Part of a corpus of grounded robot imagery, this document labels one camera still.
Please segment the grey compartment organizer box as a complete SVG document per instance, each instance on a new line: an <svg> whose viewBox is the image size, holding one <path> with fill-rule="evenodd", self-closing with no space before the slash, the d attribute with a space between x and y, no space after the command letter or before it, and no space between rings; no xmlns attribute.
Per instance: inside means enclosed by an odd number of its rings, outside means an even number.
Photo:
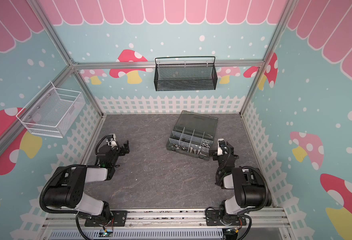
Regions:
<svg viewBox="0 0 352 240"><path fill-rule="evenodd" d="M203 156L187 156L208 161L210 158L209 150L214 144L218 121L219 119L216 117L183 110L177 123L173 127L170 137L168 138L166 149L171 151L169 148L169 145L171 144L193 147L194 149L200 149ZM201 146L203 139L211 141L209 148Z"/></svg>

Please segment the silver bolts cluster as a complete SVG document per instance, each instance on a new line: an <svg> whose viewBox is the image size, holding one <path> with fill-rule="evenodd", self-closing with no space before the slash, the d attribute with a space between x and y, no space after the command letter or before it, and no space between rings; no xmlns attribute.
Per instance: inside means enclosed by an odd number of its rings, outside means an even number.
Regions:
<svg viewBox="0 0 352 240"><path fill-rule="evenodd" d="M200 149L194 149L193 147L185 147L185 146L180 146L176 144L171 144L169 145L169 148L171 151L175 151L180 154L191 155L194 157L198 157L199 155L203 156L203 153L201 152Z"/></svg>

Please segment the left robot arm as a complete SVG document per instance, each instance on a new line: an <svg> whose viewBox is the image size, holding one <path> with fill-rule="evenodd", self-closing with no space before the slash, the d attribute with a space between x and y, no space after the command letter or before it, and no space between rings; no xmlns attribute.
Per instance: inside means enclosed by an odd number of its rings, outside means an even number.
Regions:
<svg viewBox="0 0 352 240"><path fill-rule="evenodd" d="M119 144L115 134L104 136L95 147L94 165L68 165L56 169L40 193L41 209L51 214L75 214L109 223L113 220L109 204L84 193L84 187L87 183L110 181L119 167L118 158L129 152L129 141Z"/></svg>

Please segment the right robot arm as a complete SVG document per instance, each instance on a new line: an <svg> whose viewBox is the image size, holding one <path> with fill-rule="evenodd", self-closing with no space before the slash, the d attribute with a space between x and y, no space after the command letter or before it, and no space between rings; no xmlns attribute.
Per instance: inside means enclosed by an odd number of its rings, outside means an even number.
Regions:
<svg viewBox="0 0 352 240"><path fill-rule="evenodd" d="M271 191L260 169L236 167L237 159L239 156L235 155L234 147L224 139L218 139L214 155L219 164L215 184L224 190L233 190L234 195L223 200L218 210L207 210L207 221L214 224L239 224L245 218L244 214L272 205Z"/></svg>

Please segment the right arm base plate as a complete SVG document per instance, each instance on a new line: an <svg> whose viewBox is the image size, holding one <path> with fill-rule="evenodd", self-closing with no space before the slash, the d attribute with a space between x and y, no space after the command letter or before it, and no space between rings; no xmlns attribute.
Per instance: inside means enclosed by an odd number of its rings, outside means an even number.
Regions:
<svg viewBox="0 0 352 240"><path fill-rule="evenodd" d="M246 226L247 220L237 215L229 215L225 210L205 209L207 226Z"/></svg>

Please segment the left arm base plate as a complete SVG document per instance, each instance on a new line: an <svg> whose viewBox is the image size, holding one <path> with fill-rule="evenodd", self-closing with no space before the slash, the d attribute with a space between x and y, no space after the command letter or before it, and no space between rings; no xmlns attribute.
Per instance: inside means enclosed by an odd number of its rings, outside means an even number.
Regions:
<svg viewBox="0 0 352 240"><path fill-rule="evenodd" d="M127 211L106 211L99 216L92 216L85 220L86 227L124 227Z"/></svg>

